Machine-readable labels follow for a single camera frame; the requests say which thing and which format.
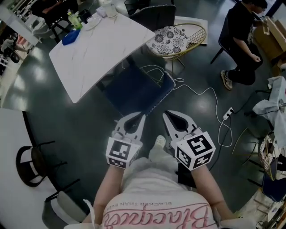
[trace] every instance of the floral cushion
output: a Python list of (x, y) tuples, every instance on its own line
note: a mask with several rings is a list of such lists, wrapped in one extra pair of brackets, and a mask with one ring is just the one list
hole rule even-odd
[(158, 55), (171, 55), (186, 50), (190, 44), (190, 38), (184, 31), (175, 26), (166, 26), (154, 31), (155, 37), (146, 43), (148, 48)]

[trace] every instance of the white shoe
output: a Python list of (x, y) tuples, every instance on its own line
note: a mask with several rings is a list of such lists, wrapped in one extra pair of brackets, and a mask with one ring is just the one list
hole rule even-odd
[(155, 145), (159, 145), (164, 148), (166, 145), (166, 139), (162, 135), (158, 135), (158, 137), (156, 138)]

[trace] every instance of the white cable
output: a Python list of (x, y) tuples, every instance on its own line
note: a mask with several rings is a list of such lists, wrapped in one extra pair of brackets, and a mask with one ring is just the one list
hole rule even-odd
[[(183, 83), (185, 80), (182, 79), (182, 78), (176, 78), (176, 79), (174, 79), (174, 81)], [(189, 89), (191, 89), (187, 84), (182, 84), (182, 85), (180, 85), (180, 86), (174, 88), (173, 90), (177, 90), (177, 89), (179, 89), (179, 88), (182, 87), (182, 86), (186, 86), (186, 87), (188, 87)], [(219, 126), (219, 134), (220, 134), (220, 128), (221, 128), (222, 125), (226, 126), (226, 127), (229, 128), (229, 130), (231, 131), (231, 128), (230, 128), (228, 125), (226, 125), (226, 124), (223, 123), (224, 120), (223, 120), (222, 122), (219, 120), (219, 117), (218, 117), (218, 98), (217, 98), (217, 96), (216, 96), (216, 94), (215, 94), (215, 90), (214, 90), (213, 88), (207, 88), (207, 89), (204, 90), (202, 93), (197, 93), (197, 92), (195, 92), (193, 89), (191, 89), (191, 90), (192, 90), (192, 92), (194, 92), (196, 95), (202, 95), (202, 94), (204, 94), (204, 93), (205, 93), (207, 90), (209, 90), (209, 89), (213, 90), (214, 96), (215, 96), (215, 99), (216, 99), (215, 114), (216, 114), (216, 119), (217, 119), (218, 122), (220, 123), (220, 126)], [(223, 147), (230, 147), (231, 145), (232, 145), (232, 131), (231, 131), (231, 144), (230, 144), (230, 145), (221, 145), (221, 146), (223, 146)]]
[(150, 66), (159, 67), (159, 68), (154, 68), (154, 69), (152, 69), (152, 70), (150, 70), (150, 71), (148, 71), (148, 72), (151, 72), (151, 71), (153, 71), (153, 70), (158, 69), (158, 70), (162, 73), (162, 76), (161, 76), (161, 78), (159, 79), (159, 81), (158, 81), (157, 83), (161, 82), (161, 79), (162, 79), (163, 76), (164, 76), (165, 69), (163, 69), (162, 67), (160, 67), (160, 66), (158, 66), (158, 65), (154, 65), (154, 64), (150, 64), (150, 65), (143, 66), (143, 67), (141, 67), (140, 69), (145, 68), (145, 67), (150, 67)]
[[(222, 124), (223, 124), (223, 122), (224, 122), (225, 120), (223, 119), (223, 121), (221, 122), (221, 124), (220, 124), (220, 126), (219, 126), (219, 134), (220, 134), (220, 128), (222, 127)], [(231, 147), (231, 145), (232, 145), (232, 131), (231, 131), (231, 143), (230, 143), (230, 145), (222, 145), (222, 144), (220, 144), (219, 143), (219, 145), (221, 145), (221, 146), (223, 146), (223, 147)]]

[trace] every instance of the marble table top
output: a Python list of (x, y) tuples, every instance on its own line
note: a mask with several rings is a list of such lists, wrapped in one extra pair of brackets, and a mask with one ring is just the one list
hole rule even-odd
[(71, 100), (76, 103), (103, 76), (140, 48), (155, 34), (144, 26), (118, 14), (103, 18), (89, 31), (83, 28), (76, 41), (58, 43), (50, 59)]

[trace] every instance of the concrete floor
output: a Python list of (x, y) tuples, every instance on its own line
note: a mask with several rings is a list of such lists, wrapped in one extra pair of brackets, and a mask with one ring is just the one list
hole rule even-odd
[[(88, 8), (91, 2), (87, 0), (81, 8)], [(165, 0), (152, 0), (152, 4), (166, 4)], [(239, 109), (249, 95), (256, 89), (266, 89), (266, 79), (271, 77), (270, 65), (265, 55), (263, 65), (256, 71), (256, 82), (251, 86), (236, 84), (231, 92), (227, 91), (220, 79), (221, 70), (235, 68), (234, 61), (222, 53), (210, 65), (210, 61), (219, 50), (218, 38), (223, 26), (225, 16), (233, 7), (232, 0), (175, 0), (177, 15), (196, 17), (208, 21), (209, 39), (207, 46), (199, 46), (186, 54), (182, 60), (186, 65), (175, 61), (175, 74), (182, 77), (185, 83), (197, 92), (202, 92), (208, 87), (213, 87), (218, 97), (218, 116), (221, 118), (229, 107)], [(93, 87), (77, 104), (73, 104), (65, 91), (49, 58), (49, 51), (55, 46), (53, 40), (44, 40), (38, 44), (25, 59), (18, 71), (17, 79), (8, 91), (3, 107), (22, 109), (28, 112), (28, 118), (37, 143), (55, 140), (56, 143), (43, 146), (42, 152), (48, 164), (54, 165), (60, 161), (67, 161), (55, 174), (57, 182), (64, 186), (80, 178), (69, 195), (83, 208), (82, 199), (94, 200), (98, 187), (108, 168), (105, 159), (105, 149), (108, 137), (111, 135), (120, 114), (112, 107), (100, 90)], [(144, 52), (133, 54), (138, 66), (147, 64), (164, 63)], [(254, 96), (244, 111), (251, 108), (267, 95)], [(219, 123), (215, 116), (215, 97), (211, 91), (197, 96), (187, 88), (172, 92), (148, 116), (143, 132), (141, 151), (146, 156), (151, 149), (156, 136), (166, 135), (162, 120), (162, 112), (170, 109), (177, 110), (192, 117), (198, 126), (208, 131), (217, 150), (213, 161), (218, 156), (219, 145), (217, 142)], [(231, 210), (239, 210), (254, 194), (257, 187), (250, 184), (247, 178), (259, 179), (261, 174), (258, 168), (250, 163), (241, 166), (246, 156), (232, 155), (234, 143), (240, 133), (249, 127), (257, 136), (267, 132), (268, 124), (262, 118), (245, 117), (243, 112), (232, 116), (231, 128), (233, 144), (231, 147), (222, 148), (220, 158), (211, 170), (218, 182)], [(226, 128), (222, 128), (221, 140)], [(236, 153), (252, 151), (255, 140), (246, 134)], [(230, 135), (225, 144), (230, 143)]]

